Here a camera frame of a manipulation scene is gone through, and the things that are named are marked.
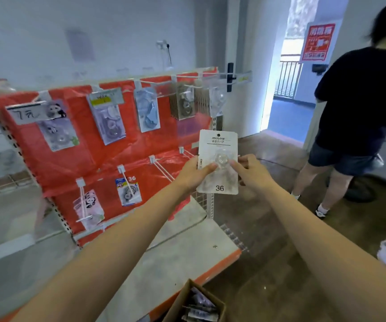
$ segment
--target black t-shirt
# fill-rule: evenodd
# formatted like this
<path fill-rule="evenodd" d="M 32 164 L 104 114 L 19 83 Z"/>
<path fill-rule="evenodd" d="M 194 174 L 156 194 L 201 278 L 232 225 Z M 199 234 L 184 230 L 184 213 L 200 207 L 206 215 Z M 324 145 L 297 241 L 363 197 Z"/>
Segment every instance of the black t-shirt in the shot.
<path fill-rule="evenodd" d="M 316 139 L 320 147 L 376 154 L 386 137 L 386 50 L 345 53 L 325 73 L 315 97 L 327 101 Z"/>

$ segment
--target cardboard box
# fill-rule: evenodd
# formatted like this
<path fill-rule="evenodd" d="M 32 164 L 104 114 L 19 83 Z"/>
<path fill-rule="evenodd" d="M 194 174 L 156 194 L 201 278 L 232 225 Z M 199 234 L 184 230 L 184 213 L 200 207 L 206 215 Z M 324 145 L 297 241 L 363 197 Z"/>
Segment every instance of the cardboard box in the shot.
<path fill-rule="evenodd" d="M 198 288 L 220 310 L 220 316 L 218 318 L 218 322 L 226 321 L 226 304 L 223 303 L 214 295 L 212 295 L 201 285 L 189 279 L 184 285 L 184 287 L 181 289 L 177 299 L 175 299 L 175 302 L 172 304 L 171 308 L 169 309 L 168 313 L 166 314 L 162 322 L 175 322 L 177 320 L 179 312 L 181 311 L 181 309 L 183 308 L 183 305 L 187 301 L 188 296 L 190 294 L 190 289 L 192 287 Z"/>

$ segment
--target metal railing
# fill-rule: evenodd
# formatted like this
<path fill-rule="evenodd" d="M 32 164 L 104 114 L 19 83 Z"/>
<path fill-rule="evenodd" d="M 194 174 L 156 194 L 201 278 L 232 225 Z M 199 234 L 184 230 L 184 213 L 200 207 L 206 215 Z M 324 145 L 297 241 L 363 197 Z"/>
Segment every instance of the metal railing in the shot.
<path fill-rule="evenodd" d="M 300 54 L 281 55 L 279 62 L 279 78 L 276 82 L 274 95 L 293 98 L 298 87 L 302 64 L 299 63 Z"/>

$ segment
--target brown tiled floor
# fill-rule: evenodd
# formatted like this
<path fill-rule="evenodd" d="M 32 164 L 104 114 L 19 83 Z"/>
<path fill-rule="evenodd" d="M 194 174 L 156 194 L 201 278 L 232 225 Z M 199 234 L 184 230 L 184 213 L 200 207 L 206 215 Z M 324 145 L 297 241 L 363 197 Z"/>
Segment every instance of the brown tiled floor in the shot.
<path fill-rule="evenodd" d="M 299 147 L 264 132 L 241 139 L 239 153 L 254 153 L 286 190 L 291 190 L 307 160 Z M 300 199 L 310 210 L 325 193 L 325 179 L 325 175 L 318 176 Z M 342 200 L 325 222 L 375 255 L 386 238 L 386 183 L 371 177 L 362 180 L 377 192 L 378 199 L 365 204 Z M 231 321 L 342 321 L 268 204 L 241 187 L 237 196 L 215 196 L 214 218 L 249 249 L 206 284 L 226 302 Z"/>

